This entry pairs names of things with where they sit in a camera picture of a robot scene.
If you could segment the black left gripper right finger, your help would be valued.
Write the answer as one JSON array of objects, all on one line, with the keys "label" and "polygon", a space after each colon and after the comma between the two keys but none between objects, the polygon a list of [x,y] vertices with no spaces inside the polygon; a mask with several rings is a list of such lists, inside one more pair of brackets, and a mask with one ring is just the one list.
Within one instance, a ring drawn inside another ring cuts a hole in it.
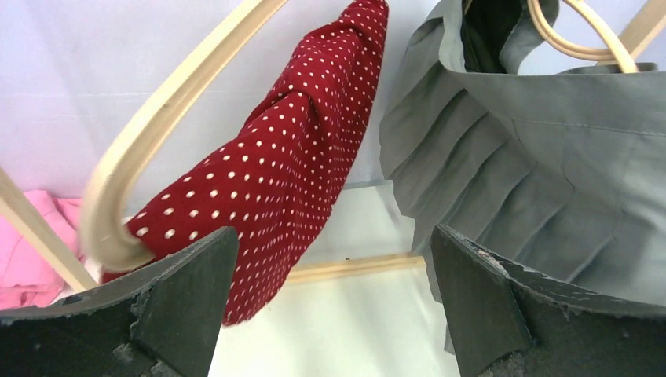
[{"label": "black left gripper right finger", "polygon": [[431,250],[462,376],[662,376],[665,309],[556,280],[436,227]]}]

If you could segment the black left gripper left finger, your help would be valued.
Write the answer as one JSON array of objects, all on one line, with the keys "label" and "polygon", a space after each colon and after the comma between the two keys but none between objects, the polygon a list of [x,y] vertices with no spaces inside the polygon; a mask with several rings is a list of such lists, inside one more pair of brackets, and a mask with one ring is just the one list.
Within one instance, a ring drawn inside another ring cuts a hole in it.
[{"label": "black left gripper left finger", "polygon": [[222,228],[51,306],[2,311],[2,375],[207,375],[237,252]]}]

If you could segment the red polka dot cloth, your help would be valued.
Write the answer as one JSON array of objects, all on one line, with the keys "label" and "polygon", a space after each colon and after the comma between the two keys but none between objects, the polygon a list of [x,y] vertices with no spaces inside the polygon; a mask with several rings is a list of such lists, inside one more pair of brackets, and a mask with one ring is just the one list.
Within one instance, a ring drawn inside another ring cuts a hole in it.
[{"label": "red polka dot cloth", "polygon": [[157,259],[236,230],[225,326],[275,297],[329,219],[369,123],[388,19],[386,2],[354,1],[305,35],[238,136],[128,221]]}]

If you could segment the grey pleated skirt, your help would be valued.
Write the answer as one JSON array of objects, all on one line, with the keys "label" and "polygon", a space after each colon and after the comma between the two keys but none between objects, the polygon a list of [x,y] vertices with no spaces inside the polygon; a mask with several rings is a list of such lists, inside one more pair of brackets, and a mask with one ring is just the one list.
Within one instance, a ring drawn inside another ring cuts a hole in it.
[{"label": "grey pleated skirt", "polygon": [[413,251],[447,225],[605,295],[665,302],[665,73],[520,75],[543,41],[523,1],[441,1],[408,41],[380,163]]}]

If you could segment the wooden clothes hanger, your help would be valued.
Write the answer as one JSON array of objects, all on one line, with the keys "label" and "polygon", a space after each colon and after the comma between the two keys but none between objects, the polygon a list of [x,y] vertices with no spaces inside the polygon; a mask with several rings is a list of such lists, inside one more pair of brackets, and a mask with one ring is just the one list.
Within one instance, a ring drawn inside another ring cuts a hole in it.
[{"label": "wooden clothes hanger", "polygon": [[528,1],[527,9],[536,31],[558,52],[578,60],[615,64],[625,74],[639,72],[616,32],[586,2]]}]

